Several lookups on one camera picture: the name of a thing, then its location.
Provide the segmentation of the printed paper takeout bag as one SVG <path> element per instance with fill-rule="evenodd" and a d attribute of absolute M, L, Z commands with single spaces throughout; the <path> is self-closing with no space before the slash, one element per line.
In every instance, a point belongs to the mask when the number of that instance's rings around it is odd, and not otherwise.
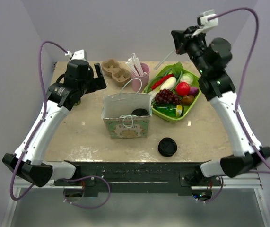
<path fill-rule="evenodd" d="M 135 109 L 146 109 L 149 116 L 132 115 Z M 152 115 L 151 95 L 146 93 L 124 93 L 105 96 L 101 118 L 112 139 L 146 138 Z"/>

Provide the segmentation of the black plastic cup lid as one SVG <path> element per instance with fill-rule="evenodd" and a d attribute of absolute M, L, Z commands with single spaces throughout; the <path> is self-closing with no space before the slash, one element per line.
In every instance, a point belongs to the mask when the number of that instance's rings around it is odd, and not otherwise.
<path fill-rule="evenodd" d="M 134 111 L 132 111 L 131 114 L 137 117 L 149 116 L 149 112 L 146 109 L 142 108 L 135 109 Z"/>

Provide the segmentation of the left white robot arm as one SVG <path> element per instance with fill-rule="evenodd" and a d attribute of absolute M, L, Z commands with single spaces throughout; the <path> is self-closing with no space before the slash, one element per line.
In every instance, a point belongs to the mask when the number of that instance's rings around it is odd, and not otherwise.
<path fill-rule="evenodd" d="M 82 96 L 106 88 L 99 63 L 90 66 L 85 60 L 71 60 L 64 74 L 48 87 L 47 103 L 42 106 L 33 127 L 14 153 L 6 153 L 3 164 L 17 176 L 37 187 L 49 180 L 64 178 L 70 185 L 81 181 L 73 164 L 44 161 L 44 154 L 58 126 Z"/>

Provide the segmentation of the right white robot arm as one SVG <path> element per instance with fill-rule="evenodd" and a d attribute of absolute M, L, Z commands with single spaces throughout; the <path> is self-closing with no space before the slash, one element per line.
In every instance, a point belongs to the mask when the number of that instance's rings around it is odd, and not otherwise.
<path fill-rule="evenodd" d="M 220 160 L 204 162 L 195 169 L 196 184 L 204 186 L 213 176 L 232 178 L 258 167 L 270 157 L 270 147 L 264 147 L 252 132 L 237 100 L 239 92 L 225 71 L 232 59 L 231 44 L 223 38 L 206 44 L 205 33 L 194 35 L 197 30 L 197 26 L 191 26 L 185 31 L 171 31 L 176 53 L 187 54 L 199 71 L 200 91 L 220 117 L 233 152 Z"/>

